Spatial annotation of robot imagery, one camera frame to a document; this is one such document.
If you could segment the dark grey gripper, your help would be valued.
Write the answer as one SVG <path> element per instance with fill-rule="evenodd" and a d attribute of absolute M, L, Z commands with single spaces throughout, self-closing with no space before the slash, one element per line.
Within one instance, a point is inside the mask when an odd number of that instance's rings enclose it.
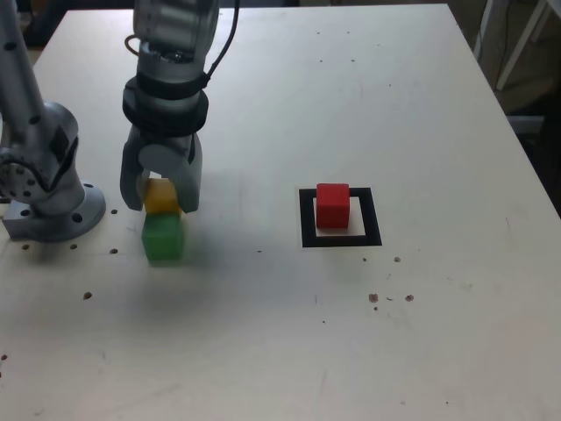
<path fill-rule="evenodd" d="M 129 209 L 141 211 L 146 169 L 167 178 L 185 213 L 198 210 L 202 147 L 198 136 L 165 136 L 132 127 L 123 148 L 120 191 Z"/>

